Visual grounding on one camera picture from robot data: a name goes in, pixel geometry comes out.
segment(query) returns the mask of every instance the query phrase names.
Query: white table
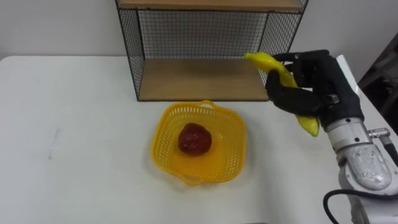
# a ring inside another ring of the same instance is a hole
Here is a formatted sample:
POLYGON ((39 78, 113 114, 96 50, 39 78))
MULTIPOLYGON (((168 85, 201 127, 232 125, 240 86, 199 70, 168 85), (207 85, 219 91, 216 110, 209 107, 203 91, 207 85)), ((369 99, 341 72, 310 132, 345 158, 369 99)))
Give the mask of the white table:
MULTIPOLYGON (((361 103, 368 128, 388 127, 361 103)), ((272 103, 218 103, 243 117, 248 158, 231 182, 194 188, 152 165, 170 103, 136 101, 125 57, 5 58, 0 104, 0 223, 329 223, 322 198, 339 185, 328 138, 272 103)), ((345 196, 330 205, 350 222, 345 196)))

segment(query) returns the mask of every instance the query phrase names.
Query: basket handle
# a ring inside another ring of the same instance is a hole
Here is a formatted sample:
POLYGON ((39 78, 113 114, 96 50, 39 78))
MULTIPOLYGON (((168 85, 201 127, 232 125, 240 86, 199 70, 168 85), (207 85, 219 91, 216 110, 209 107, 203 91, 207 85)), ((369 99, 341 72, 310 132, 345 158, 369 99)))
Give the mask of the basket handle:
POLYGON ((193 178, 190 178, 190 177, 185 176, 185 175, 178 175, 178 176, 182 179, 182 181, 183 181, 184 183, 186 183, 186 184, 189 185, 189 186, 196 186, 196 185, 199 185, 199 184, 201 184, 201 183, 204 182, 204 180, 201 180, 201 179, 193 179, 193 178))
POLYGON ((218 108, 218 107, 219 107, 219 106, 217 106, 215 103, 213 103, 213 102, 210 101, 210 100, 202 100, 201 102, 198 102, 197 105, 198 105, 198 106, 209 105, 209 106, 211 106, 212 108, 218 108))

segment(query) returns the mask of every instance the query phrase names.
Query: red fruit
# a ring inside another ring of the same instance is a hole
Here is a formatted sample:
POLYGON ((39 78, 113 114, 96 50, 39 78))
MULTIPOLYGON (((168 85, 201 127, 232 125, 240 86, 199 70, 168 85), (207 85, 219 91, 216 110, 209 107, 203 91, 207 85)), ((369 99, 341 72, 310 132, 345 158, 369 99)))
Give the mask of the red fruit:
POLYGON ((178 136, 178 148, 191 156, 199 156, 208 152, 210 146, 211 134, 199 124, 186 124, 178 136))

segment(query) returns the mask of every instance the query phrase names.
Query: robotic hand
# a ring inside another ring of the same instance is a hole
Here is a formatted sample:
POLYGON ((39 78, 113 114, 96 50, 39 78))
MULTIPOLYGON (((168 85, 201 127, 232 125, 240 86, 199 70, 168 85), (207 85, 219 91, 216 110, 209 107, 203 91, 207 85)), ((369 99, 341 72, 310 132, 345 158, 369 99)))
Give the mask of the robotic hand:
POLYGON ((293 73, 297 86, 312 91, 284 86, 280 70, 270 69, 266 83, 270 100, 289 113, 318 118, 336 152, 342 189, 328 192, 323 199, 330 220, 338 223, 330 213, 328 199, 346 194, 353 223, 398 223, 398 153, 388 129, 366 129, 359 97, 336 59, 327 50, 273 57, 292 62, 285 68, 293 73), (395 164, 384 160, 374 138, 381 140, 395 164))

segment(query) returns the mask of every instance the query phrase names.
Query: wooden shelf board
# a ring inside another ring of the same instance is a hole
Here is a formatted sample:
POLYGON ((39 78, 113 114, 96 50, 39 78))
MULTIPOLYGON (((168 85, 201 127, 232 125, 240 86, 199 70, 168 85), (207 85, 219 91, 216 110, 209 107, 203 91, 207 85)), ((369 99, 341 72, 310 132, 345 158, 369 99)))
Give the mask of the wooden shelf board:
POLYGON ((141 101, 266 101, 258 71, 243 59, 147 58, 141 101))
POLYGON ((120 0, 121 8, 301 11, 297 0, 120 0))

